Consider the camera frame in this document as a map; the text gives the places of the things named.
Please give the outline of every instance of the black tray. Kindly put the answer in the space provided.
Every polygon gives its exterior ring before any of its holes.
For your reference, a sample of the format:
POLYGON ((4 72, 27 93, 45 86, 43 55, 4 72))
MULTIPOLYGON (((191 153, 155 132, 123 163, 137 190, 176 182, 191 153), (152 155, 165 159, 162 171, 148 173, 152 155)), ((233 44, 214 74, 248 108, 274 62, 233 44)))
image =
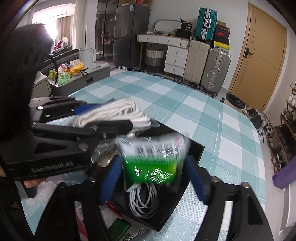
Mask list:
MULTIPOLYGON (((159 128, 150 128, 149 130, 143 132, 140 136, 142 137, 152 137, 152 136, 160 136, 168 133, 176 132, 175 130, 167 127, 166 125, 160 124, 159 128)), ((197 161, 200 161, 202 156, 204 146, 198 144, 195 141, 191 141, 189 155, 193 155, 197 161)), ((119 209, 121 213, 128 216, 129 218, 143 223, 144 225, 156 230, 160 231, 164 224, 169 219, 170 215, 173 213, 177 204, 179 203, 181 197, 183 196, 187 186, 189 184, 189 179, 185 173, 185 168, 183 168, 182 176, 181 176, 181 184, 180 188, 177 192, 169 190, 165 186, 158 185, 157 186, 157 194, 159 198, 159 207, 158 211, 154 217, 149 219, 140 219, 135 217, 129 209, 129 194, 123 190, 123 173, 121 174, 115 191, 112 196, 112 201, 115 203, 115 206, 119 209)))

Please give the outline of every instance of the desk leg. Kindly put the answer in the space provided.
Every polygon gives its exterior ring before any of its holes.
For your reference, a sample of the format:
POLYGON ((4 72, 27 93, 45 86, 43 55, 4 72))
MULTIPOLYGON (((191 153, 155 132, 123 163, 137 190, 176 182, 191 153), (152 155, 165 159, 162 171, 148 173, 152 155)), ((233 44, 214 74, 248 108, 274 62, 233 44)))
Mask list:
POLYGON ((139 69, 141 69, 141 63, 142 63, 142 52, 143 52, 143 42, 141 43, 141 51, 140 51, 140 63, 139 63, 139 69))

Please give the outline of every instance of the yellow plastic bag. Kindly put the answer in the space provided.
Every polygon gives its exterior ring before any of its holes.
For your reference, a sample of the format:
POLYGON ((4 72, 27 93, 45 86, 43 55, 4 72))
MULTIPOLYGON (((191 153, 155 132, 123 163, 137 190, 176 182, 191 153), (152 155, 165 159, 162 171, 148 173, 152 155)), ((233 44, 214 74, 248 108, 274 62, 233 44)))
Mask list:
POLYGON ((83 66, 84 66, 84 63, 79 63, 73 66, 68 72, 68 74, 70 74, 70 76, 72 76, 73 74, 79 74, 79 72, 83 70, 83 66))

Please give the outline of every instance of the door frame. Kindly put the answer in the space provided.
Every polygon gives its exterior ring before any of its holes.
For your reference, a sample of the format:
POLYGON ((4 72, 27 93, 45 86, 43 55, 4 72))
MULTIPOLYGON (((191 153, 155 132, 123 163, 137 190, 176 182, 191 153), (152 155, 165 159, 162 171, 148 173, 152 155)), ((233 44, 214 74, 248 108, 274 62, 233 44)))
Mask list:
POLYGON ((240 66, 242 64, 242 61, 243 61, 243 58, 244 58, 244 53, 245 53, 245 50, 246 50, 246 46, 247 46, 247 41, 248 41, 248 37, 249 37, 249 31, 250 31, 250 24, 251 24, 251 6, 259 9, 260 11, 264 12, 265 14, 267 14, 269 17, 271 17, 273 20, 275 20, 276 22, 278 22, 284 29, 285 29, 285 47, 284 47, 284 55, 283 55, 283 58, 281 60, 281 66, 280 66, 280 69, 279 69, 279 73, 276 77, 276 80, 274 82, 274 85, 272 87, 272 90, 264 104, 264 107, 262 109, 262 111, 265 110, 273 92, 274 92, 274 89, 278 83, 278 80, 279 80, 279 77, 281 75, 281 71, 282 71, 282 68, 283 68, 283 64, 284 64, 284 61, 285 61, 285 57, 286 57, 286 49, 287 49, 287 40, 288 40, 288 31, 287 31, 287 28, 285 26, 283 26, 278 20, 276 20, 274 17, 272 17, 271 15, 269 15, 268 13, 266 13, 265 11, 263 11, 262 9, 260 9, 259 7, 251 4, 250 2, 248 2, 248 20, 247 20, 247 26, 246 26, 246 32, 244 34, 244 42, 243 42, 243 45, 242 45, 242 50, 241 50, 241 53, 240 53, 240 56, 239 56, 239 61, 237 63, 237 67, 235 69, 235 72, 234 72, 234 75, 232 77, 232 80, 231 80, 231 83, 230 83, 230 86, 228 88, 228 93, 231 93, 231 94, 234 94, 234 91, 232 91, 232 88, 234 86, 234 83, 236 81, 236 78, 237 78, 237 75, 238 75, 238 72, 239 72, 239 69, 240 69, 240 66))

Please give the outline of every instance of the beige curtain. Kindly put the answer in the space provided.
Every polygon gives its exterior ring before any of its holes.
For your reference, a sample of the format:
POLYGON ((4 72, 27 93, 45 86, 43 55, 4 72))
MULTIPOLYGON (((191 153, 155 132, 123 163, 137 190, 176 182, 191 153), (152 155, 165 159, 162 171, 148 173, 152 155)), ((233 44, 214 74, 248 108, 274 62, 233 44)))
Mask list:
POLYGON ((62 40, 63 37, 67 37, 69 40, 68 46, 71 45, 71 16, 57 19, 57 36, 56 43, 62 40))

